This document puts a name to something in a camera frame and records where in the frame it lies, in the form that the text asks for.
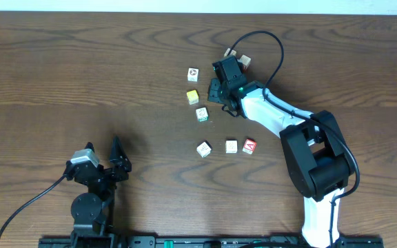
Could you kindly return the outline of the white block number 4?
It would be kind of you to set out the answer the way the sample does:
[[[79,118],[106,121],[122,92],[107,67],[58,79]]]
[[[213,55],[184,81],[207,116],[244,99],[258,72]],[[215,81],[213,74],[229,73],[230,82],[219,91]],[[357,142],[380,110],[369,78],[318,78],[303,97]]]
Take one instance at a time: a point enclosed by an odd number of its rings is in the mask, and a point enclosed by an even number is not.
[[[205,158],[211,153],[212,148],[206,141],[204,141],[196,148],[196,150],[202,158]]]

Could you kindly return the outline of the yellow bordered block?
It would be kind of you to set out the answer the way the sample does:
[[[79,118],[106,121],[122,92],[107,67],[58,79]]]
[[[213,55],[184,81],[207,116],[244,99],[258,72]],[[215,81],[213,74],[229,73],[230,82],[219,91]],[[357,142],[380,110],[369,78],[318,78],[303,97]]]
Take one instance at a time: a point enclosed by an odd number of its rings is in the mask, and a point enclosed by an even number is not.
[[[228,49],[225,51],[225,53],[224,53],[223,56],[224,56],[224,57],[227,57],[227,56],[229,56],[229,55],[236,56],[236,53],[237,53],[236,50],[231,49],[231,48],[228,48]]]

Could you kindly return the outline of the white block letter M ladybug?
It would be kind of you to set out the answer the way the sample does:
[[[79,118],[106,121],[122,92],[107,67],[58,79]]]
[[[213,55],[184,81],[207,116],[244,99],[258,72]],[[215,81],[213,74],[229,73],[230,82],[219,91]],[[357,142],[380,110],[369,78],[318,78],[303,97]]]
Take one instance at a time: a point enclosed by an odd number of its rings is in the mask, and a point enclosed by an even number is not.
[[[235,154],[238,151],[238,141],[237,140],[227,140],[225,142],[225,152],[227,154]]]

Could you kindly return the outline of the red block letter A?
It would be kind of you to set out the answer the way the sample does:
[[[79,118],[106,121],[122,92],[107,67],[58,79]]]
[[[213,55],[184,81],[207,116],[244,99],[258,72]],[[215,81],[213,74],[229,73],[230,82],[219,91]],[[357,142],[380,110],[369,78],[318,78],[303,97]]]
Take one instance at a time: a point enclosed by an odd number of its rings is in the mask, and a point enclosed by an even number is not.
[[[253,154],[255,149],[256,149],[256,142],[247,138],[243,145],[243,151],[247,154]]]

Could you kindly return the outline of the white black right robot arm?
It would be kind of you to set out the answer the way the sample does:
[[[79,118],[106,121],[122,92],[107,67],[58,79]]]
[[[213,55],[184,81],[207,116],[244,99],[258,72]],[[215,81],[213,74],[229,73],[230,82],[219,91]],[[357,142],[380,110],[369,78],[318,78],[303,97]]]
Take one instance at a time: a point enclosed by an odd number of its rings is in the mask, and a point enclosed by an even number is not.
[[[232,116],[260,123],[280,138],[289,177],[304,197],[302,235],[311,247],[333,247],[340,199],[351,175],[359,176],[356,159],[334,116],[300,110],[274,96],[258,81],[212,79],[208,99]]]

